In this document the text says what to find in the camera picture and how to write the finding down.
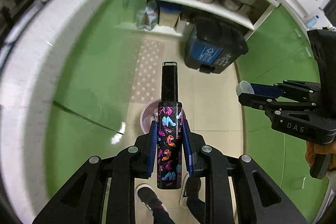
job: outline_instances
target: shoe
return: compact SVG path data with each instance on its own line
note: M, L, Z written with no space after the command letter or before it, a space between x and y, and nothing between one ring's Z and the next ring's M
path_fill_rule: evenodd
M167 211L166 206L163 202L158 198L157 194L155 193L154 189L150 187L148 184L140 184L135 189L135 194L138 199L145 204L145 206L150 209L151 211L158 206L162 206L165 211Z
M187 209L187 198L189 196L198 197L198 193L201 189L201 179L200 178L190 178L189 174L184 177L182 193L180 197L180 207Z

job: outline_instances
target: leg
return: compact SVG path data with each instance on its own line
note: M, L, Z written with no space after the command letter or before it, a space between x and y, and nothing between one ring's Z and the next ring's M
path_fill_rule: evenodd
M201 189L200 178L190 178L186 175L183 181L182 194L180 198L180 206L188 208L194 218L200 224L205 221L205 203L198 198L198 193Z
M166 207L158 198L152 187L148 184L141 184L135 190L140 201L153 211L154 224L175 224L169 217Z

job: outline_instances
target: black trash can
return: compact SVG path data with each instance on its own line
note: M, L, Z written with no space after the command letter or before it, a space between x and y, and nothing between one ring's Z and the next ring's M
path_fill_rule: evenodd
M201 72L221 73L247 52L246 41L238 30L212 18L196 17L184 62Z

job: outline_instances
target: hand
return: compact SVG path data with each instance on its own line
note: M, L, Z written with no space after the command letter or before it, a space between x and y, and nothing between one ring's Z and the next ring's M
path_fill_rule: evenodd
M322 146L306 141L307 143L307 152L306 152L306 161L309 166L312 166L314 163L314 152L317 154L333 154L333 158L328 167L329 170L336 169L336 142L332 142L328 145Z

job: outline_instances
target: black lighter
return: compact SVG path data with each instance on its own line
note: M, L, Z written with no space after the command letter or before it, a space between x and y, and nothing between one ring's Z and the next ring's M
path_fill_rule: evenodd
M178 100L177 63L162 64L161 102L157 122L157 187L181 188L182 165L182 104Z

